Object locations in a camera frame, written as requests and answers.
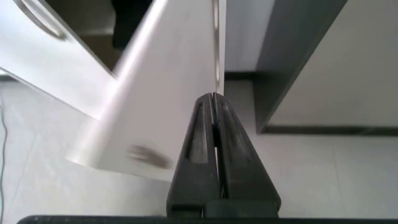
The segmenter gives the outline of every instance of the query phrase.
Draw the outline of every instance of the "white tile floor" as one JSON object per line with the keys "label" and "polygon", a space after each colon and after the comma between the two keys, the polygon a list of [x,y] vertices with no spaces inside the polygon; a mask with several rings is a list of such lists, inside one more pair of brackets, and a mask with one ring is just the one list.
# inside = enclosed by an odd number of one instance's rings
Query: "white tile floor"
{"label": "white tile floor", "polygon": [[[251,84],[225,87],[282,198],[280,216],[398,218],[398,138],[257,136]],[[9,127],[4,223],[31,214],[165,215],[168,182],[64,159],[87,116],[20,83],[1,83],[0,93]]]}

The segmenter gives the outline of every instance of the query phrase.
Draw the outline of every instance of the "clamp jaw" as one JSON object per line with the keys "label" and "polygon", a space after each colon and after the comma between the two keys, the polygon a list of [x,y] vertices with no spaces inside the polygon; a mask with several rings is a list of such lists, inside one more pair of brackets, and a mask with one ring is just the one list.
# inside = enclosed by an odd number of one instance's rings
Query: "clamp jaw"
{"label": "clamp jaw", "polygon": [[173,218],[278,217],[280,197],[231,103],[195,103],[167,197]]}

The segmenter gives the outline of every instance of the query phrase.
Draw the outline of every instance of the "black object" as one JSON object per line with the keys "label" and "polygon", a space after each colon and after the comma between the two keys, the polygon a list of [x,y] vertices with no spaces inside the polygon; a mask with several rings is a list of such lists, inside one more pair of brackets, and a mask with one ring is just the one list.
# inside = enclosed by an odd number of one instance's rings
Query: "black object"
{"label": "black object", "polygon": [[112,0],[116,13],[113,47],[123,50],[129,43],[152,0]]}
{"label": "black object", "polygon": [[280,197],[231,103],[217,93],[197,99],[167,216],[278,217],[279,208]]}

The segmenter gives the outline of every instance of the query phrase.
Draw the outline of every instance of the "white cabinet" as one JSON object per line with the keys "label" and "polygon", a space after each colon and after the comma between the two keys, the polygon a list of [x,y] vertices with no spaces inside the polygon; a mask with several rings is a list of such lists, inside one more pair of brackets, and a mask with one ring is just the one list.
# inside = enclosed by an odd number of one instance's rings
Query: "white cabinet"
{"label": "white cabinet", "polygon": [[105,90],[116,83],[111,72],[46,2],[2,0],[0,6],[0,67],[99,118]]}
{"label": "white cabinet", "polygon": [[[216,90],[214,37],[213,1],[154,1],[116,67],[107,111],[70,159],[171,180],[195,101]],[[149,151],[167,165],[151,164]]]}
{"label": "white cabinet", "polygon": [[[0,67],[95,118],[70,159],[171,180],[196,99],[223,92],[226,1],[219,2],[218,33],[218,1],[153,1],[118,60],[117,81],[46,2],[16,1],[27,11],[13,0],[0,3]],[[94,27],[81,38],[98,30]],[[217,64],[215,49],[221,53]],[[139,148],[163,155],[168,166],[135,159],[131,152]]]}

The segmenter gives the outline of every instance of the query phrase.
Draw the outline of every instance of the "gray wall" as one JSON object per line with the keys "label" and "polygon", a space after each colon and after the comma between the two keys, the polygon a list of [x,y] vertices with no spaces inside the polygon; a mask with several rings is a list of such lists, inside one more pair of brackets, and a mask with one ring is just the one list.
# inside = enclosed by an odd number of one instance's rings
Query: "gray wall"
{"label": "gray wall", "polygon": [[398,1],[349,0],[272,116],[279,125],[398,125]]}
{"label": "gray wall", "polygon": [[227,0],[225,70],[255,71],[274,0]]}

